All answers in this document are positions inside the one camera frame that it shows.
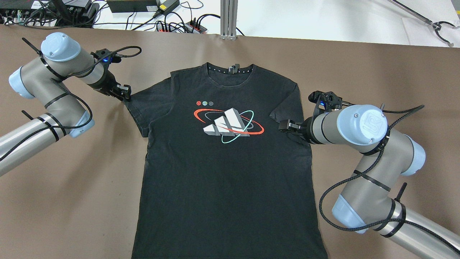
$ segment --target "t-shirt neckline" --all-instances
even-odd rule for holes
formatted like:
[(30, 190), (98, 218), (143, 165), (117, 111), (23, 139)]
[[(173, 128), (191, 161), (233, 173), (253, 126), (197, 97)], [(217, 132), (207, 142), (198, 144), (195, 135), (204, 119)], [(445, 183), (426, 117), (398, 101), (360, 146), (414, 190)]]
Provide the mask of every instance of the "t-shirt neckline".
[(209, 73), (208, 73), (208, 70), (214, 70), (214, 71), (217, 71), (217, 72), (220, 72), (220, 73), (223, 73), (223, 74), (228, 74), (228, 70), (229, 70), (228, 68), (218, 67), (218, 66), (213, 65), (213, 64), (211, 64), (209, 62), (206, 62), (205, 64), (203, 64), (201, 66), (201, 70), (203, 71), (204, 77), (212, 85), (214, 85), (215, 87), (218, 87), (218, 88), (221, 88), (221, 89), (226, 89), (226, 90), (233, 90), (233, 89), (241, 88), (241, 87), (245, 86), (246, 84), (248, 84), (252, 80), (252, 78), (254, 77), (254, 73), (257, 70), (257, 66), (254, 65), (254, 64), (251, 64), (251, 65), (249, 65), (247, 67), (238, 69), (238, 73), (249, 73), (249, 76), (242, 83), (240, 83), (238, 85), (231, 85), (231, 86), (222, 85), (222, 84), (217, 83), (216, 81), (214, 81), (209, 76)]

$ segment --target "power adapter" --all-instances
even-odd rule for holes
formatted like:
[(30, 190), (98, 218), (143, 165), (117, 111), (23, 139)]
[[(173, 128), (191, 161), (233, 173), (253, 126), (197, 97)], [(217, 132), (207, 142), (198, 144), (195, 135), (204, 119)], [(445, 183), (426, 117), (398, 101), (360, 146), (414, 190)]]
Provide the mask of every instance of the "power adapter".
[(166, 0), (164, 3), (158, 6), (158, 9), (161, 10), (164, 15), (167, 15), (178, 6), (179, 0)]
[(155, 12), (159, 0), (107, 0), (110, 11), (115, 12)]

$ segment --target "brown table surface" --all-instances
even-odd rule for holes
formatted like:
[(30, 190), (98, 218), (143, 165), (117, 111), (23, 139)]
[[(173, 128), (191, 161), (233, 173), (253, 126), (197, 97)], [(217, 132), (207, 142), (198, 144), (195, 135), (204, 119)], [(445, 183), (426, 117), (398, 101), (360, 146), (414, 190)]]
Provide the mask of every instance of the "brown table surface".
[[(87, 51), (139, 45), (141, 55), (112, 64), (118, 82), (133, 92), (169, 77), (169, 72), (205, 62), (228, 67), (254, 63), (297, 82), (305, 117), (314, 90), (334, 91), (356, 104), (385, 103), (403, 110), (425, 104), (396, 128), (425, 148), (425, 166), (401, 177), (395, 197), (408, 182), (402, 202), (460, 234), (459, 61), (460, 49), (99, 29), (60, 29)], [(0, 135), (45, 112), (37, 100), (16, 94), (8, 77), (36, 57), (22, 42), (37, 47), (54, 31), (0, 26)], [(92, 91), (77, 78), (68, 88), (94, 111), (96, 126), (63, 138), (0, 178), (0, 258), (130, 258), (138, 216), (147, 140), (116, 99)], [(390, 122), (397, 117), (388, 115)], [(316, 200), (329, 186), (349, 177), (360, 154), (345, 146), (313, 146)], [(324, 203), (331, 218), (340, 189)], [(322, 218), (320, 230), (332, 259), (415, 259), (373, 231), (342, 232)]]

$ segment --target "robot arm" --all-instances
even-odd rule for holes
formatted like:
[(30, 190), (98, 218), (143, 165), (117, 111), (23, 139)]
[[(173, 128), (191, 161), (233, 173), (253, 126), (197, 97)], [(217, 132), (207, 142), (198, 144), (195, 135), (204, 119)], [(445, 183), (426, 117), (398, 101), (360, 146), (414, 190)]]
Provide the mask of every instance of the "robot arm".
[(412, 175), (423, 166), (423, 148), (393, 129), (396, 123), (388, 127), (382, 109), (375, 106), (353, 105), (333, 92), (316, 91), (309, 100), (316, 103), (313, 116), (302, 124), (282, 121), (279, 130), (302, 135), (312, 144), (345, 144), (363, 154), (353, 176), (342, 181), (346, 185), (332, 209), (347, 228), (335, 225), (322, 212), (322, 200), (340, 184), (321, 197), (322, 217), (341, 230), (363, 234), (372, 228), (422, 258), (460, 258), (458, 235), (406, 208), (400, 195), (388, 197), (400, 175)]
[(16, 70), (9, 82), (21, 96), (37, 98), (47, 112), (0, 138), (0, 176), (62, 137), (75, 138), (94, 125), (92, 114), (62, 83), (68, 77), (77, 76), (100, 93), (130, 100), (130, 86), (121, 86), (108, 70), (111, 62), (126, 56), (107, 49), (91, 55), (60, 32), (46, 37), (41, 51), (24, 41), (39, 57)]

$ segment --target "t-shirt sleeve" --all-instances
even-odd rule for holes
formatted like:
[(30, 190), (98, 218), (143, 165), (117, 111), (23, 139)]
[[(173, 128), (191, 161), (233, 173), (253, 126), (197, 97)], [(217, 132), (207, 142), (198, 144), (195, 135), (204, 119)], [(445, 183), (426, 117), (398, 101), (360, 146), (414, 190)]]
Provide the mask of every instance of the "t-shirt sleeve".
[(142, 137), (149, 136), (149, 124), (168, 114), (173, 107), (176, 91), (171, 78), (167, 78), (124, 101), (132, 118), (136, 122)]
[(288, 96), (270, 113), (270, 118), (276, 122), (291, 119), (295, 122), (303, 122), (304, 114), (300, 101), (300, 91), (296, 83), (291, 82), (291, 92)]

